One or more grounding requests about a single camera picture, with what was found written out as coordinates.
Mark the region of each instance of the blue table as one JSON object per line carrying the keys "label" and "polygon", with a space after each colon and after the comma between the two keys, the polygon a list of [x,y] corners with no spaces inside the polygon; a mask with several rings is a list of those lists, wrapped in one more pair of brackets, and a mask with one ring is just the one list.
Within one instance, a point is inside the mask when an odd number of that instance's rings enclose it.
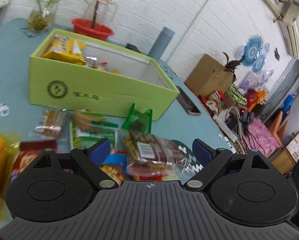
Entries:
{"label": "blue table", "polygon": [[[27,21],[16,19],[0,27],[0,101],[10,108],[9,115],[0,117],[0,133],[20,133],[22,141],[31,141],[30,136],[34,125],[39,121],[43,107],[30,105],[28,102],[28,66],[29,56],[43,41],[45,37],[36,36],[28,38],[21,27],[26,26]],[[60,25],[53,28],[69,30]],[[212,148],[228,148],[228,144],[219,136],[219,128],[202,108],[197,99],[178,78],[173,82],[180,86],[185,93],[197,102],[196,106],[201,111],[200,116],[187,115],[181,105],[175,100],[164,115],[152,123],[152,134],[175,139],[183,142],[190,149],[194,139],[199,138]],[[123,118],[108,117],[109,121],[121,126]],[[69,152],[69,131],[66,129],[66,141],[58,142],[59,151]]]}

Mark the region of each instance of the green cardboard box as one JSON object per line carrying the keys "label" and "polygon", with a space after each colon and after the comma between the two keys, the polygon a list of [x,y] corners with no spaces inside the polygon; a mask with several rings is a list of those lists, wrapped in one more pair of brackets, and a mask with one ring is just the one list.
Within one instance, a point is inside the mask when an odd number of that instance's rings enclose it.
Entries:
{"label": "green cardboard box", "polygon": [[[85,43],[84,56],[106,61],[121,75],[41,58],[56,37]],[[30,103],[70,110],[88,109],[98,114],[127,117],[136,104],[143,112],[153,109],[157,121],[179,94],[159,67],[145,55],[77,33],[54,29],[30,56]]]}

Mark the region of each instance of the ridged rubber surface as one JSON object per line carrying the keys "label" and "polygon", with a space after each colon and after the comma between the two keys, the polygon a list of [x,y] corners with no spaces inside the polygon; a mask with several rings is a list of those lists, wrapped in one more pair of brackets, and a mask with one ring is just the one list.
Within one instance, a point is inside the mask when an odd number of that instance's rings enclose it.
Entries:
{"label": "ridged rubber surface", "polygon": [[100,191],[72,218],[51,223],[16,218],[1,232],[8,240],[287,240],[299,233],[287,223],[264,228],[232,223],[202,193],[186,191],[176,181],[125,181]]}

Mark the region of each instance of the white brick wall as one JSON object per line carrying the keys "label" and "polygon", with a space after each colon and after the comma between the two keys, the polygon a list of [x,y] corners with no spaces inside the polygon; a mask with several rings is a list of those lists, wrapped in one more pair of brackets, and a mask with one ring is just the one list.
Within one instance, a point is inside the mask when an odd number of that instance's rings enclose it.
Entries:
{"label": "white brick wall", "polygon": [[[233,59],[248,38],[260,35],[271,46],[264,66],[264,69],[275,69],[267,83],[271,89],[291,60],[273,18],[274,14],[262,0],[209,0],[168,64],[186,79],[205,53],[225,64],[223,51]],[[276,47],[280,61],[274,57]],[[250,68],[240,66],[235,72],[236,84],[240,84],[249,72]]]}
{"label": "white brick wall", "polygon": [[[111,41],[135,44],[147,53],[161,29],[166,26],[175,36],[163,54],[163,59],[182,79],[190,74],[200,58],[208,53],[225,63],[223,51],[234,58],[248,38],[260,35],[271,46],[265,69],[274,68],[269,88],[288,65],[287,55],[278,24],[273,24],[273,13],[262,0],[114,0],[119,11],[110,27],[115,31]],[[27,18],[34,0],[13,0],[5,21]],[[55,22],[72,27],[71,20],[81,17],[86,4],[79,0],[65,0],[59,4]],[[278,48],[281,60],[274,58]],[[249,68],[236,71],[240,83]]]}
{"label": "white brick wall", "polygon": [[[135,44],[147,53],[164,26],[175,31],[175,36],[166,49],[167,59],[177,47],[194,17],[206,0],[113,0],[119,11],[110,27],[115,31],[111,41]],[[34,0],[13,0],[4,21],[27,18]],[[71,20],[82,17],[86,4],[80,0],[66,0],[59,4],[55,22],[72,27]]]}

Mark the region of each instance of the red bowl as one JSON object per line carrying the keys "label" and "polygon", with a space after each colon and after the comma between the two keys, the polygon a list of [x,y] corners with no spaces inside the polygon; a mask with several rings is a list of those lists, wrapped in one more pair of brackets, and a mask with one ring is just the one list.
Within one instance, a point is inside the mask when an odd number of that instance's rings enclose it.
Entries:
{"label": "red bowl", "polygon": [[106,41],[109,36],[114,35],[111,28],[105,25],[95,24],[94,29],[91,29],[92,21],[76,18],[72,20],[74,32],[89,36],[101,41]]}

